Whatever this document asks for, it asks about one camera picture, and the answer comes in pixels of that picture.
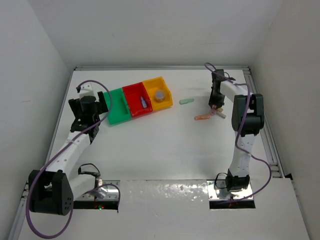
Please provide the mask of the blue correction tape case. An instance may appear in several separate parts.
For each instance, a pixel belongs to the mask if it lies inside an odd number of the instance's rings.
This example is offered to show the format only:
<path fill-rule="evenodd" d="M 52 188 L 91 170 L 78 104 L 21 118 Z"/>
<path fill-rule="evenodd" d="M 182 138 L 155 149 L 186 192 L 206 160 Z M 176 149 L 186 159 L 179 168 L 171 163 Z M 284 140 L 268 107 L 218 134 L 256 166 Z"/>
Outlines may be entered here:
<path fill-rule="evenodd" d="M 143 107 L 144 109 L 146 109 L 146 108 L 148 107 L 148 105 L 147 105 L 145 99 L 144 99 L 142 96 L 140 97 L 140 101 L 141 101 L 142 107 Z"/>

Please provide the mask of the round tape roll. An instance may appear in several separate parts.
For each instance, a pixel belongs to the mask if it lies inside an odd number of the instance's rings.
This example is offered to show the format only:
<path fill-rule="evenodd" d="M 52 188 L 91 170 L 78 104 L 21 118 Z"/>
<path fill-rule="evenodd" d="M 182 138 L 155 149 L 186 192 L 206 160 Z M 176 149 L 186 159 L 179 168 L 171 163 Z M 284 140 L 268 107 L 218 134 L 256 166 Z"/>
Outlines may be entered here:
<path fill-rule="evenodd" d="M 166 98 L 166 93 L 164 90 L 162 89 L 158 89 L 155 91 L 155 95 L 154 95 L 154 98 L 155 100 L 158 102 L 158 103 L 161 103 L 165 100 Z"/>

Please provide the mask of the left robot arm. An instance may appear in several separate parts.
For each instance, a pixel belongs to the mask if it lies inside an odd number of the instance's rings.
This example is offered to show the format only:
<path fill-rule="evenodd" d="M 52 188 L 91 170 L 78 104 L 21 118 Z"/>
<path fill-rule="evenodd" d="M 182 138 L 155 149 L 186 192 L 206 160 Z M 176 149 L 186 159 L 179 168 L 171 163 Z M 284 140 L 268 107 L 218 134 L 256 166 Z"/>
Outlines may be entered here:
<path fill-rule="evenodd" d="M 33 170 L 28 177 L 29 211 L 33 213 L 67 215 L 73 202 L 98 185 L 100 173 L 71 172 L 84 150 L 90 146 L 99 132 L 100 115 L 109 111 L 103 92 L 80 95 L 70 99 L 74 114 L 67 140 L 45 170 Z"/>

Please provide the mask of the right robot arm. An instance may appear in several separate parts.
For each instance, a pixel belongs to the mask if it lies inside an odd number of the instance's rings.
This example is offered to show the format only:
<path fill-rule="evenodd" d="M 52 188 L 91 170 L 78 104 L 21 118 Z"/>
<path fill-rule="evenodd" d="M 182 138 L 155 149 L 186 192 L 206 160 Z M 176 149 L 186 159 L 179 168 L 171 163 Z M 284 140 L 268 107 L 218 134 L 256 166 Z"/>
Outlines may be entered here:
<path fill-rule="evenodd" d="M 256 136 L 265 124 L 264 97 L 252 93 L 250 86 L 225 77 L 222 69 L 211 72 L 212 87 L 208 105 L 215 112 L 222 108 L 225 98 L 232 103 L 231 126 L 235 132 L 235 147 L 225 178 L 228 191 L 246 189 L 250 183 L 249 164 Z"/>

